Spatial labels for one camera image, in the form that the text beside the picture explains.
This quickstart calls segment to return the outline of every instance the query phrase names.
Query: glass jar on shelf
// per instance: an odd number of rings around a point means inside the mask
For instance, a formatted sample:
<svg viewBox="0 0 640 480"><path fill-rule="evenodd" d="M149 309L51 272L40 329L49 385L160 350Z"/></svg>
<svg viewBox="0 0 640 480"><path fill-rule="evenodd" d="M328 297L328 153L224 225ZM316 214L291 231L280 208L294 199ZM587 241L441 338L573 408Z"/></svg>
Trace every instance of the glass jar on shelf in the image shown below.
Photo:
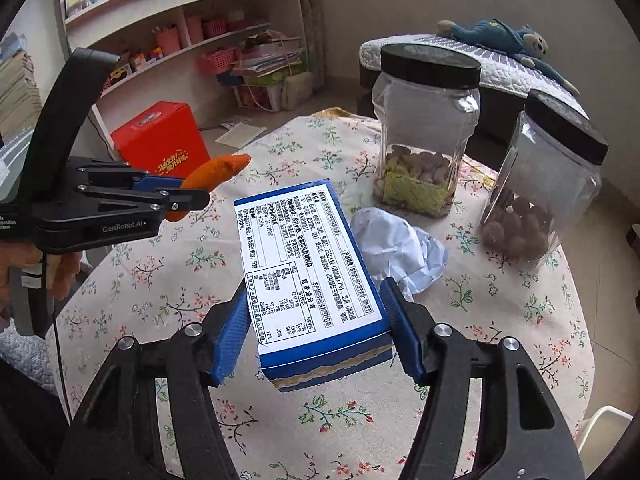
<svg viewBox="0 0 640 480"><path fill-rule="evenodd" d="M544 262L598 194L608 149L582 114L530 90L482 212L482 243L511 260Z"/></svg>
<svg viewBox="0 0 640 480"><path fill-rule="evenodd" d="M480 64L453 50L388 44L372 91L382 123L374 195L438 218L449 213L480 115Z"/></svg>

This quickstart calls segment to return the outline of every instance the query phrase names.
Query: white quilted mattress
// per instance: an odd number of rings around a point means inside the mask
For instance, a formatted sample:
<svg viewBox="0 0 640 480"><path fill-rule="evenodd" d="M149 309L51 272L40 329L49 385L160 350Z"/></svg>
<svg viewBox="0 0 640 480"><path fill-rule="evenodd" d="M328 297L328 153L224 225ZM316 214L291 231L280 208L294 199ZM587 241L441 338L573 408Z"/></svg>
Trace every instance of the white quilted mattress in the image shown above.
<svg viewBox="0 0 640 480"><path fill-rule="evenodd" d="M363 43L360 47L360 63L369 70L380 70L380 48L389 43L422 43L457 50L477 59L482 64L480 86L494 88L525 98L530 89L535 88L565 102L585 117L587 114L578 101L557 82L493 50L470 46L434 34L406 34L391 36Z"/></svg>

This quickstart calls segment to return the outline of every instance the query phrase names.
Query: jar lid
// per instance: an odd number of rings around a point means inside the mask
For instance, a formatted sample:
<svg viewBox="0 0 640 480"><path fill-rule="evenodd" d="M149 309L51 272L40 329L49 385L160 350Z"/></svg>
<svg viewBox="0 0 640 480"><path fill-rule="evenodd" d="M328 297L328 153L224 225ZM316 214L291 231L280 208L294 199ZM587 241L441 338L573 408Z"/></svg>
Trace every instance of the jar lid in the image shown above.
<svg viewBox="0 0 640 480"><path fill-rule="evenodd" d="M471 56L415 43L395 43L382 47L382 72L420 85L467 90L478 88L480 63Z"/></svg>
<svg viewBox="0 0 640 480"><path fill-rule="evenodd" d="M609 143L580 112L560 99L535 89L529 90L524 111L564 147L591 164L602 164Z"/></svg>

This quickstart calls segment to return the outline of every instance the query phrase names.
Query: silver bolt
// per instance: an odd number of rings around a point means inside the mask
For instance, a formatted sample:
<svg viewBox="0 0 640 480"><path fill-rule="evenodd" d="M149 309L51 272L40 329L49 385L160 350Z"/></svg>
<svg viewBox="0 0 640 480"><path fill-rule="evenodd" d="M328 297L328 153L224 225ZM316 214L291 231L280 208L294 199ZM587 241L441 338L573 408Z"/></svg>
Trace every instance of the silver bolt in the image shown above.
<svg viewBox="0 0 640 480"><path fill-rule="evenodd" d="M196 337L202 334L202 325L200 323L190 323L184 327L184 333L189 337Z"/></svg>
<svg viewBox="0 0 640 480"><path fill-rule="evenodd" d="M120 350L129 350L133 346L133 338L131 336L124 336L118 341L118 348Z"/></svg>
<svg viewBox="0 0 640 480"><path fill-rule="evenodd" d="M453 330L451 329L451 327L447 324L444 323L440 323L438 325L436 325L436 327L433 329L433 331L439 335L440 337L449 337L451 335L451 333L453 332Z"/></svg>
<svg viewBox="0 0 640 480"><path fill-rule="evenodd" d="M504 347L507 350L511 350L511 351L514 351L514 350L517 350L518 348L520 348L520 342L514 337L506 337L506 338L504 338L504 341L502 342L502 344L504 345Z"/></svg>

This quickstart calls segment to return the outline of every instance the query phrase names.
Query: teal stuffed monkey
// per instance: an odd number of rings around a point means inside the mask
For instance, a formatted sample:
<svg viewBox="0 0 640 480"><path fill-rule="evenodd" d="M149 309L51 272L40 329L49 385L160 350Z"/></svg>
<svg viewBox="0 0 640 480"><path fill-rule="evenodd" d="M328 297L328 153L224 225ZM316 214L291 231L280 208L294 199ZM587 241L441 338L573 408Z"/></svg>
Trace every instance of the teal stuffed monkey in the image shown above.
<svg viewBox="0 0 640 480"><path fill-rule="evenodd" d="M542 61L546 54L546 41L529 26L513 30L509 25L491 18L476 23L468 30L449 20L438 22L436 34L446 38L462 41L504 53L528 68L537 68L548 78L553 79L572 95L578 96L578 89L567 79L556 72L549 64Z"/></svg>

